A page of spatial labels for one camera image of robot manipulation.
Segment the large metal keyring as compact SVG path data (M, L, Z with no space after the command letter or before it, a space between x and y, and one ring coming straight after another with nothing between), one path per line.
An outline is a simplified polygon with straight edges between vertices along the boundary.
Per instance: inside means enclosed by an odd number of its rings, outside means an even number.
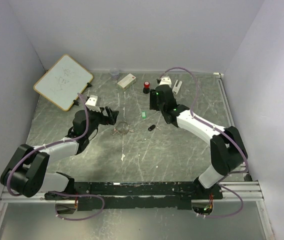
M116 123L115 128L130 128L130 126L126 121L120 120Z

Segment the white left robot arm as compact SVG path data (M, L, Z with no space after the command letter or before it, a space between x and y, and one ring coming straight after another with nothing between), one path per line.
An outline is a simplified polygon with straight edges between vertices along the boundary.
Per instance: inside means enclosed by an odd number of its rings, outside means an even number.
M71 199L76 192L74 178L61 172L48 173L49 163L82 153L99 125L115 125L118 115L119 111L107 106L99 112L89 108L77 111L63 139L41 146L21 144L2 172L0 183L13 196L30 198L44 191L57 192L63 199Z

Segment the black tagged key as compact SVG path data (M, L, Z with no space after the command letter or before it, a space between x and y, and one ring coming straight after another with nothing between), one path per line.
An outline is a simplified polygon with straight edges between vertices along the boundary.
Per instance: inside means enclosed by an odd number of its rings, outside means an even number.
M147 130L149 132L153 131L154 129L156 128L156 125L155 124L152 124Z

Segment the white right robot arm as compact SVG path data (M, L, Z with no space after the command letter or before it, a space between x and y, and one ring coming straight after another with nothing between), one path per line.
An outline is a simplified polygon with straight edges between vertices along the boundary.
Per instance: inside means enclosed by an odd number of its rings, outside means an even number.
M215 125L196 115L189 107L178 104L169 85L150 90L150 109L161 112L165 122L199 137L210 148L209 167L194 180L194 193L205 199L212 187L248 160L238 129Z

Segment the silver key bunch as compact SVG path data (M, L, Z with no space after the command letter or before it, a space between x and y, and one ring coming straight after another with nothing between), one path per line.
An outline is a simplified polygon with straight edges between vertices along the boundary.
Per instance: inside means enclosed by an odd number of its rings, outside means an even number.
M119 128L119 127L115 127L114 129L113 129L113 132L112 132L112 136L114 136L114 135L120 135L120 136L124 136L124 135L126 135L126 134L128 134L128 133L133 133L134 131L133 130L130 130L129 128L124 128L124 127L121 127L121 128Z

